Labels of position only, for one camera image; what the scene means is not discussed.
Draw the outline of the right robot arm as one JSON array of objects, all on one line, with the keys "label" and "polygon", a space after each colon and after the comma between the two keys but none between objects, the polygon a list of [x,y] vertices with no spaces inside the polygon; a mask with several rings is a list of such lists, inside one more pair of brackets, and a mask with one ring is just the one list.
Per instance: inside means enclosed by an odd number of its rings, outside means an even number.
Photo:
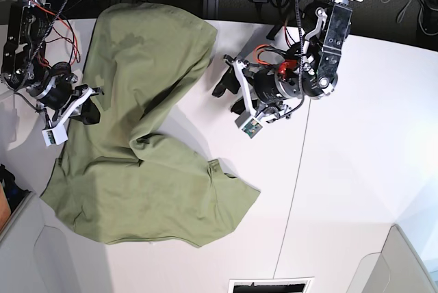
[{"label": "right robot arm", "polygon": [[[32,107],[37,112],[53,110],[53,117],[46,118],[47,127],[53,127],[62,118],[85,125],[100,121],[100,112],[91,98],[102,90],[78,85],[72,70],[73,64],[80,63],[81,54],[73,26],[63,15],[68,1],[63,0],[60,8],[53,10],[49,0],[18,0],[10,7],[3,46],[1,82],[15,95],[26,91],[35,100]],[[71,50],[67,61],[51,64],[45,52],[56,23],[63,24],[70,32],[70,36],[58,38],[67,42]]]}]

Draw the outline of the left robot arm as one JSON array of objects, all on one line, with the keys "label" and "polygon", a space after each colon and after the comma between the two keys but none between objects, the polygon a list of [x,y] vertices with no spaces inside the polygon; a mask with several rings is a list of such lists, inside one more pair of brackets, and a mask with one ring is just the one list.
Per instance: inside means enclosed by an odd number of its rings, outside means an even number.
[{"label": "left robot arm", "polygon": [[352,1],[363,0],[292,0],[283,24],[223,57],[228,69],[212,94],[241,94],[231,107],[240,130],[253,137],[264,124],[289,118],[306,98],[333,93]]}]

